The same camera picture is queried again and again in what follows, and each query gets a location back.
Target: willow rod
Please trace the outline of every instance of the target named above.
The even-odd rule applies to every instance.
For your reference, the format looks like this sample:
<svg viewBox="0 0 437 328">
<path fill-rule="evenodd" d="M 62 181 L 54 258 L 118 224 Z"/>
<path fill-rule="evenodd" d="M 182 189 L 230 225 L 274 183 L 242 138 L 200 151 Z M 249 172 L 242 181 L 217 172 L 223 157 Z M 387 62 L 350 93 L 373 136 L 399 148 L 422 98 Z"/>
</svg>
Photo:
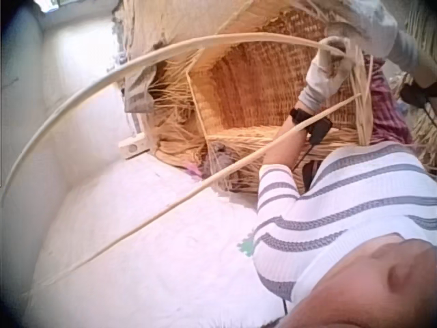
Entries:
<svg viewBox="0 0 437 328">
<path fill-rule="evenodd" d="M 184 196 L 180 200 L 174 202 L 173 204 L 168 206 L 166 209 L 160 211 L 158 214 L 154 215 L 151 219 L 148 219 L 146 222 L 142 223 L 141 225 L 139 225 L 135 229 L 133 229 L 133 230 L 125 233 L 124 235 L 118 237 L 117 239 L 115 239 L 114 241 L 109 243 L 107 246 L 103 247 L 100 251 L 97 251 L 94 255 L 90 256 L 88 259 L 83 260 L 81 262 L 78 262 L 76 264 L 73 264 L 69 269 L 66 269 L 65 271 L 59 273 L 57 275 L 57 277 L 52 277 L 52 278 L 47 279 L 44 282 L 40 282 L 40 283 L 36 284 L 36 289 L 38 289 L 38 286 L 50 286 L 52 284 L 55 284 L 56 282 L 58 282 L 62 278 L 68 276 L 71 272 L 76 271 L 77 269 L 79 269 L 79 268 L 83 267 L 84 265 L 90 263 L 92 260 L 95 260 L 96 258 L 101 256 L 103 253 L 106 253 L 107 251 L 109 251 L 111 248 L 113 248 L 117 244 L 121 243 L 122 241 L 126 240 L 127 238 L 129 238 L 132 235 L 134 235 L 137 232 L 139 232 L 140 230 L 144 229 L 149 224 L 155 222 L 157 219 L 159 219 L 163 215 L 166 215 L 168 212 L 170 212 L 174 208 L 176 208 L 179 205 L 185 203 L 187 200 L 193 198 L 198 193 L 200 193 L 203 190 L 205 190 L 206 188 L 210 187 L 211 185 L 213 185 L 218 180 L 223 179 L 223 178 L 229 176 L 230 174 L 238 171 L 239 169 L 241 169 L 242 167 L 244 167 L 244 166 L 246 166 L 248 164 L 251 164 L 253 161 L 259 159 L 262 156 L 264 156 L 265 153 L 267 153 L 269 150 L 273 149 L 277 145 L 279 145 L 282 142 L 284 142 L 285 140 L 289 139 L 292 135 L 295 135 L 297 132 L 303 130 L 307 126 L 313 124 L 314 122 L 317 122 L 318 120 L 321 120 L 325 116 L 335 112 L 336 110 L 342 108 L 343 106 L 347 105 L 348 103 L 352 102 L 353 100 L 355 100 L 356 98 L 358 98 L 360 96 L 361 96 L 361 94 L 356 94 L 355 96 L 352 96 L 349 99 L 346 99 L 345 101 L 342 101 L 342 102 L 336 104 L 335 106 L 332 106 L 331 108 L 326 109 L 326 110 L 324 110 L 321 113 L 318 113 L 317 115 L 313 116 L 312 118 L 310 118 L 310 119 L 308 119 L 308 120 L 306 120 L 306 121 L 296 125 L 290 131 L 284 133 L 282 136 L 280 136 L 279 138 L 277 138 L 274 141 L 270 142 L 268 145 L 265 145 L 264 147 L 262 147 L 262 148 L 256 150 L 255 152 L 253 152 L 252 154 L 244 157 L 243 159 L 240 159 L 239 161 L 237 161 L 234 164 L 226 167 L 225 169 L 222 169 L 220 172 L 217 172 L 213 176 L 211 176 L 208 179 L 204 180 L 202 182 L 202 184 L 198 188 L 196 188 L 195 190 L 191 191 L 187 196 Z"/>
<path fill-rule="evenodd" d="M 13 181 L 18 168 L 23 164 L 23 161 L 29 156 L 32 150 L 38 145 L 41 139 L 52 129 L 55 125 L 71 110 L 79 106 L 88 98 L 103 90 L 110 84 L 118 81 L 134 71 L 145 67 L 152 66 L 166 59 L 181 55 L 188 51 L 194 51 L 197 49 L 208 48 L 211 46 L 219 46 L 223 44 L 235 44 L 242 42 L 278 42 L 285 44 L 294 44 L 302 46 L 310 46 L 317 49 L 324 49 L 330 51 L 334 55 L 344 56 L 345 54 L 332 46 L 320 44 L 316 41 L 298 38 L 296 36 L 285 36 L 277 33 L 233 33 L 233 34 L 221 34 L 214 36 L 204 36 L 202 38 L 194 38 L 183 42 L 171 44 L 165 48 L 152 51 L 144 56 L 138 57 L 122 67 L 109 73 L 107 76 L 96 81 L 89 87 L 77 92 L 71 98 L 69 98 L 64 104 L 59 106 L 53 114 L 48 118 L 43 125 L 36 131 L 35 135 L 29 140 L 18 158 L 14 162 L 11 171 L 6 178 L 5 185 L 3 186 L 3 193 L 1 195 L 1 205 L 6 193 L 8 192 L 11 182 Z"/>
</svg>

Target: wicker basket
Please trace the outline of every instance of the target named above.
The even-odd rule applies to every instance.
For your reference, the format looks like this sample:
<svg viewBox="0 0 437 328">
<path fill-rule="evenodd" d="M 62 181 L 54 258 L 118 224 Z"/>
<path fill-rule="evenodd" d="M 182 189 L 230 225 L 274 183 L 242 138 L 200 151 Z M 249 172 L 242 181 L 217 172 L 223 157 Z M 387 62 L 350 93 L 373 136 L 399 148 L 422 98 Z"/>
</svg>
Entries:
<svg viewBox="0 0 437 328">
<path fill-rule="evenodd" d="M 233 15 L 218 33 L 267 31 L 320 41 L 324 25 L 305 12 L 290 7 L 290 1 L 254 0 Z M 315 49 L 303 46 L 254 42 L 220 46 L 197 54 L 188 80 L 199 120 L 209 146 L 221 144 L 238 154 L 235 160 L 268 143 L 296 104 L 305 86 L 305 77 Z M 344 83 L 327 107 L 353 95 Z M 330 116 L 334 130 L 329 138 L 339 144 L 356 144 L 355 104 L 351 103 Z M 324 145 L 308 160 L 323 159 L 335 147 Z M 210 154 L 212 174 L 223 169 Z M 260 162 L 234 174 L 225 185 L 232 191 L 256 192 Z M 303 188 L 300 169 L 296 181 Z"/>
</svg>

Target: white glove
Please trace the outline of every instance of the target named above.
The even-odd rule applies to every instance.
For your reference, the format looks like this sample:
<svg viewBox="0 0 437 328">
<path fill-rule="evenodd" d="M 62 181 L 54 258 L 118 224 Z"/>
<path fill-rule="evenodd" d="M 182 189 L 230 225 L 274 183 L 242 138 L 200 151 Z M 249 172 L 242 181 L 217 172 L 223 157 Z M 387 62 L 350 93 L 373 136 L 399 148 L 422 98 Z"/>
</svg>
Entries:
<svg viewBox="0 0 437 328">
<path fill-rule="evenodd" d="M 329 4 L 329 10 L 348 23 L 329 24 L 326 35 L 347 37 L 364 52 L 389 58 L 406 72 L 413 72 L 419 65 L 416 42 L 399 30 L 397 21 L 380 0 L 336 0 Z"/>
<path fill-rule="evenodd" d="M 321 44 L 334 46 L 350 55 L 349 40 L 331 36 L 320 41 Z M 352 69 L 352 60 L 348 57 L 341 59 L 337 74 L 332 76 L 333 56 L 329 51 L 319 50 L 311 62 L 307 73 L 307 86 L 299 95 L 299 100 L 317 113 L 322 103 L 336 94 L 343 82 L 347 79 Z"/>
</svg>

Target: striped sweater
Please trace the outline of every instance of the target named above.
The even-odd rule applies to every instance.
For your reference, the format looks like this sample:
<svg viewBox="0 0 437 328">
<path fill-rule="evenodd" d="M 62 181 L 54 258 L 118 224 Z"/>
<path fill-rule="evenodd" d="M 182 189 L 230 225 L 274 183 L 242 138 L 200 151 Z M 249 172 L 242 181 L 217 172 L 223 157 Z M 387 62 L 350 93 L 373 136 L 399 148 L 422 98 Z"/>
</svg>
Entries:
<svg viewBox="0 0 437 328">
<path fill-rule="evenodd" d="M 330 154 L 299 195 L 290 169 L 261 168 L 255 268 L 282 299 L 302 301 L 354 248 L 398 233 L 437 245 L 437 183 L 393 142 Z"/>
</svg>

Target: red fabric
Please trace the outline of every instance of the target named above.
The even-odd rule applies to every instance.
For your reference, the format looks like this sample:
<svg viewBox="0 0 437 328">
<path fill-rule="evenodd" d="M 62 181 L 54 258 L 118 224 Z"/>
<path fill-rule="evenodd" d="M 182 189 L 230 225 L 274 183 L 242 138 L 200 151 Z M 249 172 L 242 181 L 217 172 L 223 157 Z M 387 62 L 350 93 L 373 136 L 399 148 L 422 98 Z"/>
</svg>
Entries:
<svg viewBox="0 0 437 328">
<path fill-rule="evenodd" d="M 365 56 L 366 69 L 369 71 L 370 60 Z M 370 85 L 373 107 L 373 132 L 370 144 L 382 141 L 396 141 L 411 144 L 412 136 L 405 120 L 396 110 L 396 101 L 390 90 L 389 82 L 382 72 L 384 60 L 374 59 Z"/>
</svg>

